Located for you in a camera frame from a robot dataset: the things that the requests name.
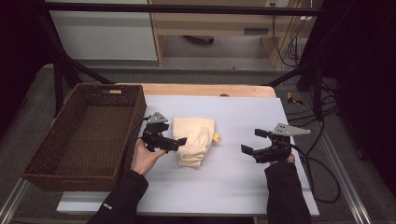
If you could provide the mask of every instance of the floor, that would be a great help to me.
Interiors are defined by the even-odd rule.
[[[101,68],[96,71],[117,82],[160,82],[160,83],[211,83],[211,84],[247,84],[260,85],[287,73],[290,67],[271,67],[258,38],[215,37],[212,45],[193,43],[183,36],[168,38],[163,65],[126,66]],[[81,76],[84,81],[92,81]],[[312,92],[297,92],[295,84],[298,77],[292,78],[275,88],[276,95],[282,101],[290,124],[300,125],[309,119],[297,119],[309,116]],[[295,101],[289,103],[288,92]],[[335,103],[329,98],[325,109]],[[7,168],[0,170],[0,203],[5,203],[8,195],[19,179],[24,164],[41,141],[50,126],[54,113],[53,75],[50,68],[42,69],[36,76],[26,95],[26,102],[15,115],[7,133],[0,138],[0,163]],[[357,157],[357,148],[350,131],[346,128],[342,115],[335,113],[325,118],[325,133],[331,139],[332,146],[356,189],[371,223],[396,223],[396,200],[388,191],[374,166],[369,161]],[[320,123],[311,122],[304,127],[313,131],[309,136],[295,137],[295,143],[307,151],[315,142]],[[320,138],[311,156],[330,167],[328,154],[324,149],[325,141]],[[311,162],[315,181],[316,196],[330,200],[336,196],[337,188],[329,173],[317,163]],[[14,214],[14,223],[83,223],[89,217],[69,216],[55,212],[61,193],[45,193],[31,185],[25,193]],[[350,204],[342,193],[335,203],[317,202],[319,217],[313,217],[316,223],[357,223],[350,210]],[[206,219],[200,223],[252,223],[249,219]]]

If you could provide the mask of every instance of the cable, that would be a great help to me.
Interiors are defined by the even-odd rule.
[[[272,25],[273,25],[273,36],[272,36],[272,40],[273,40],[274,47],[275,47],[275,49],[276,49],[276,51],[277,51],[277,54],[279,55],[279,58],[280,58],[280,60],[282,61],[283,64],[285,64],[286,66],[290,66],[290,67],[296,67],[297,64],[296,64],[296,65],[293,65],[293,64],[288,64],[288,63],[286,63],[286,62],[284,61],[284,59],[283,59],[281,53],[280,53],[280,47],[279,47],[279,45],[277,44],[277,40],[276,40],[275,24],[276,24],[276,15],[273,15],[273,24],[272,24]]]
[[[330,116],[332,113],[334,113],[336,111],[337,111],[337,107],[336,106],[334,108],[332,108],[331,110],[329,110],[329,111],[325,111],[325,113],[323,114],[323,118],[326,118],[326,117]],[[313,117],[314,117],[314,119],[311,119],[311,120],[307,121],[306,123],[295,123],[295,124],[291,124],[291,125],[292,126],[296,126],[298,128],[304,127],[304,126],[312,123],[313,121],[317,120],[317,118],[315,116],[313,116]]]
[[[324,130],[324,120],[322,121],[322,126],[320,127],[320,132],[319,132],[319,134],[318,134],[318,137],[317,137],[317,139],[315,140],[314,144],[312,144],[312,146],[311,146],[311,147],[308,149],[308,151],[305,153],[306,156],[308,156],[309,153],[311,153],[312,149],[314,149],[315,145],[317,144],[317,142],[319,141],[319,139],[320,139],[320,137],[321,137],[321,135],[322,135],[322,133],[323,133],[323,130]]]
[[[299,155],[300,155],[301,157],[303,157],[303,159],[304,159],[304,161],[305,161],[305,165],[306,165],[306,170],[307,170],[307,172],[308,172],[308,184],[309,184],[309,186],[311,187],[312,193],[315,194],[315,187],[314,187],[314,181],[313,181],[312,173],[311,173],[311,166],[310,166],[310,164],[309,164],[309,161],[308,161],[307,157],[305,156],[305,154],[303,153],[303,151],[302,151],[299,147],[297,147],[297,146],[295,146],[295,145],[293,145],[293,144],[290,144],[290,146],[291,146],[292,148],[296,149],[296,151],[299,153]]]
[[[301,155],[303,157],[303,159],[304,159],[304,162],[305,162],[305,165],[306,165],[306,170],[308,172],[308,183],[309,183],[309,185],[311,187],[311,191],[312,191],[312,194],[314,195],[314,199],[319,201],[319,202],[321,202],[321,203],[335,203],[335,202],[337,202],[340,199],[340,196],[341,196],[341,186],[340,186],[340,183],[338,182],[337,178],[335,177],[334,173],[325,164],[323,164],[321,161],[318,161],[317,159],[314,159],[312,157],[308,157],[306,154],[303,153],[303,151],[299,147],[297,147],[297,146],[295,146],[293,144],[290,144],[290,145],[291,145],[291,147],[296,149],[297,152],[299,152],[299,155]],[[314,179],[312,177],[311,165],[309,164],[309,160],[314,161],[314,162],[318,163],[319,165],[321,165],[332,176],[332,178],[334,179],[334,182],[337,185],[337,195],[335,196],[334,199],[332,199],[332,200],[323,200],[323,199],[320,199],[320,198],[315,196],[316,195],[316,191],[315,191]]]
[[[122,178],[123,176],[123,168],[125,166],[125,162],[126,162],[126,156],[128,154],[128,149],[130,148],[131,144],[132,144],[132,138],[134,136],[134,132],[136,131],[137,127],[144,121],[144,120],[148,120],[149,117],[146,118],[142,118],[139,122],[136,123],[136,125],[134,126],[134,128],[132,129],[131,134],[128,136],[128,141],[126,142],[125,148],[122,152],[122,160],[121,160],[121,167],[120,167],[120,176],[119,179]]]
[[[323,99],[321,100],[322,102],[324,102],[325,100],[329,99],[329,98],[335,98],[335,95],[328,95],[323,97]]]
[[[335,103],[336,103],[335,101],[331,101],[331,102],[323,103],[322,105],[329,105],[329,104],[335,104]],[[300,112],[294,112],[294,113],[286,113],[286,115],[298,115],[298,114],[303,114],[303,113],[309,112],[311,110],[313,110],[313,109],[307,109],[307,110],[303,110]]]
[[[341,196],[341,186],[340,186],[340,183],[338,182],[337,178],[335,177],[334,173],[325,164],[323,164],[321,161],[318,161],[317,159],[314,159],[312,157],[307,157],[307,158],[309,160],[314,161],[317,164],[321,165],[327,172],[329,172],[329,174],[334,179],[335,184],[337,185],[337,195],[335,196],[334,199],[327,201],[327,200],[320,199],[320,198],[316,197],[315,195],[314,195],[314,199],[319,201],[319,202],[321,202],[321,203],[335,203],[335,202],[337,202],[340,199],[340,196]]]
[[[304,18],[301,18],[301,22],[299,24],[299,26],[297,27],[297,29],[291,34],[290,39],[289,39],[289,44],[288,44],[288,55],[290,58],[295,60],[296,64],[299,64],[299,61],[301,58],[298,55],[298,47],[305,45],[305,44],[298,44],[298,35],[299,33],[303,30],[306,21],[308,20],[308,18],[311,16],[311,13],[309,13],[307,16],[305,16]]]
[[[326,92],[328,92],[328,93],[331,94],[331,95],[335,95],[336,93],[338,93],[337,90],[334,90],[334,89],[330,88],[330,87],[329,87],[326,83],[324,83],[323,81],[322,81],[322,83],[321,83],[321,86],[322,86],[322,89],[323,89],[323,90],[325,90]]]
[[[337,107],[338,107],[338,106],[335,105],[335,106],[333,106],[333,107],[330,108],[330,109],[324,110],[324,111],[323,111],[323,115],[329,115],[329,114],[331,114],[331,113],[333,112],[333,110],[336,109]],[[315,115],[307,115],[307,116],[300,117],[300,118],[296,118],[296,119],[288,119],[288,121],[295,121],[295,120],[300,120],[300,119],[309,119],[309,118],[315,118],[315,117],[316,117]]]
[[[21,103],[20,106],[18,107],[17,111],[19,111],[19,110],[21,110],[22,108],[24,108],[25,105],[26,105],[26,102],[27,102],[27,98],[26,98],[26,96],[25,96],[25,97],[23,98],[22,103]]]

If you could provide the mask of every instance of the white cabinet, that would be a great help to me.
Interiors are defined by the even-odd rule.
[[[146,0],[48,2],[146,4]],[[51,11],[66,52],[81,60],[153,60],[157,53],[149,13]]]

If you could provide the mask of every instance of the wicker basket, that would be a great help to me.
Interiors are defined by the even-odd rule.
[[[45,191],[112,190],[122,162],[130,167],[146,107],[142,86],[78,84],[21,177]]]

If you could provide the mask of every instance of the hand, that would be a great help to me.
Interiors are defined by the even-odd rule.
[[[146,175],[154,166],[155,162],[163,156],[163,154],[165,154],[165,150],[163,149],[156,152],[150,152],[146,148],[143,140],[137,139],[131,169],[141,175]]]
[[[290,155],[288,156],[287,161],[295,163],[296,162],[296,158],[294,157],[294,155],[292,153],[290,153]],[[275,164],[275,163],[277,163],[277,161],[270,161],[270,165]]]

